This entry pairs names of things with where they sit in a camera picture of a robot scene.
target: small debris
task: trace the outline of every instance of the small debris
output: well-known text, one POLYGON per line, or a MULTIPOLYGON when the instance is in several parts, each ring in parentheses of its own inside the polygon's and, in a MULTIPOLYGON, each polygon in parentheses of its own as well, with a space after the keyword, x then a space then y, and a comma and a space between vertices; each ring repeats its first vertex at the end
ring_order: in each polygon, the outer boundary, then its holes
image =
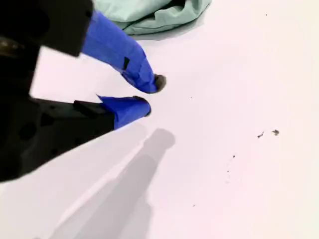
POLYGON ((263 132, 261 135, 259 135, 259 136, 257 136, 257 137, 260 138, 261 136, 264 136, 264 133, 265 133, 265 132, 263 132))
POLYGON ((274 130, 273 133, 274 133, 275 136, 279 135, 279 131, 278 130, 274 130))

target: green cloth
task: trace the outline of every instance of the green cloth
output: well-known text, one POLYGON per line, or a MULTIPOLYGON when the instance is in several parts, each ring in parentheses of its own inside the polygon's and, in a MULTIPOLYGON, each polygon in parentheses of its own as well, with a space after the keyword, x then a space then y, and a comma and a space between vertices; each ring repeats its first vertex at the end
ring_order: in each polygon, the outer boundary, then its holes
POLYGON ((94 0, 128 35, 166 31, 198 18, 212 0, 94 0))

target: white surface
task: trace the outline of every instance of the white surface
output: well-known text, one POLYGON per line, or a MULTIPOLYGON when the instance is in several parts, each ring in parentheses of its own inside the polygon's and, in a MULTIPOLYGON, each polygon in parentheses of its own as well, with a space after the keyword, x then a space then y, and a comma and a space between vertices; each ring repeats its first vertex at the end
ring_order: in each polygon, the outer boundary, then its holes
POLYGON ((139 37, 168 79, 157 95, 43 49, 34 96, 139 95, 153 113, 2 185, 0 238, 319 238, 318 9, 218 0, 196 23, 139 37))

